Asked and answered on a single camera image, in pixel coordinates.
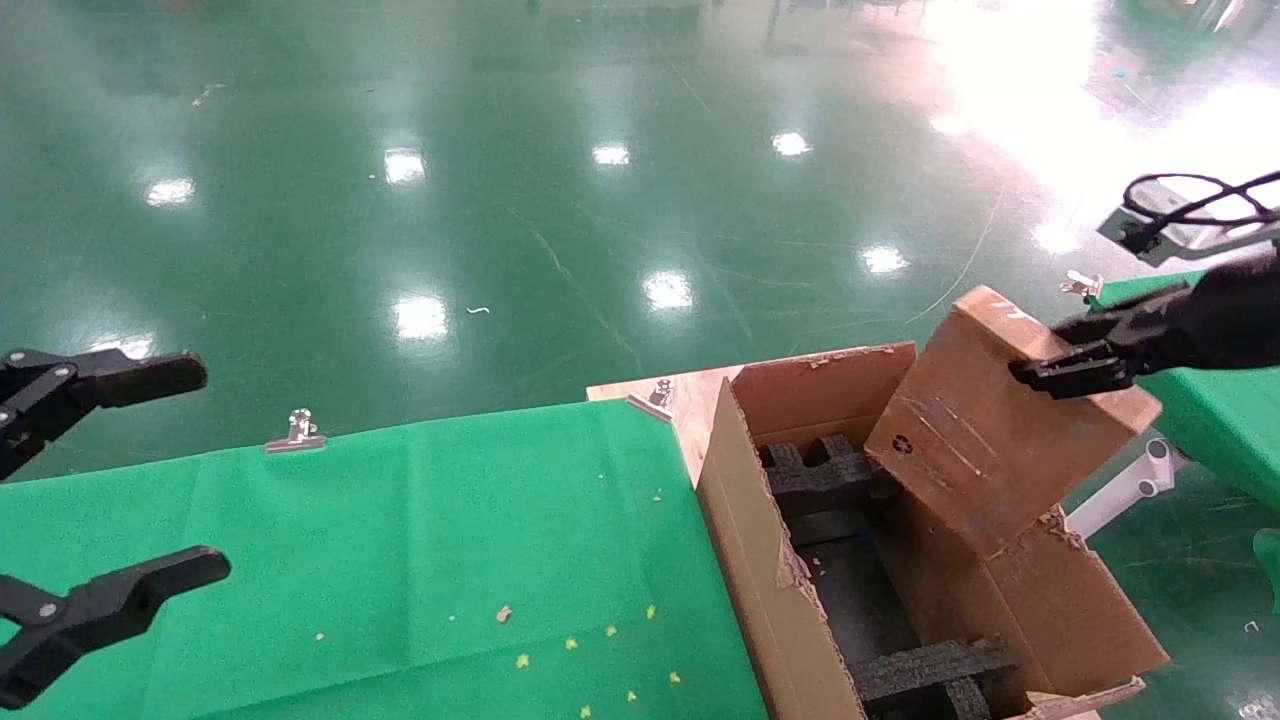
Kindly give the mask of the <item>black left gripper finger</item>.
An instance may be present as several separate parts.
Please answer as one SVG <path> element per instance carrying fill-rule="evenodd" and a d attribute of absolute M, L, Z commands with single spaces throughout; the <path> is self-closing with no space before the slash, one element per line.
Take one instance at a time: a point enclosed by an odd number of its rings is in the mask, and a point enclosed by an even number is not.
<path fill-rule="evenodd" d="M 120 350 L 74 356 L 3 355 L 1 479 L 10 478 L 97 409 L 128 407 L 207 386 L 209 370 L 184 351 L 133 359 Z"/>
<path fill-rule="evenodd" d="M 95 577 L 59 596 L 1 578 L 1 614 L 15 634 L 1 648 L 1 705 L 26 708 L 86 655 L 145 634 L 173 597 L 225 580 L 230 561 L 195 546 Z"/>

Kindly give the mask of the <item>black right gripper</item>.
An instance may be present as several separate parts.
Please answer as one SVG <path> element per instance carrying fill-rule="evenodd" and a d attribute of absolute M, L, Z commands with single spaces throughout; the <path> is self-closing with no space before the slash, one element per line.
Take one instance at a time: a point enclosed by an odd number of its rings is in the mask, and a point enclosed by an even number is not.
<path fill-rule="evenodd" d="M 1073 347 L 1048 360 L 1016 360 L 1012 378 L 1053 398 L 1132 388 L 1143 370 L 1253 370 L 1279 364 L 1276 255 L 1226 263 L 1199 281 L 1166 284 L 1097 313 L 1060 322 Z"/>

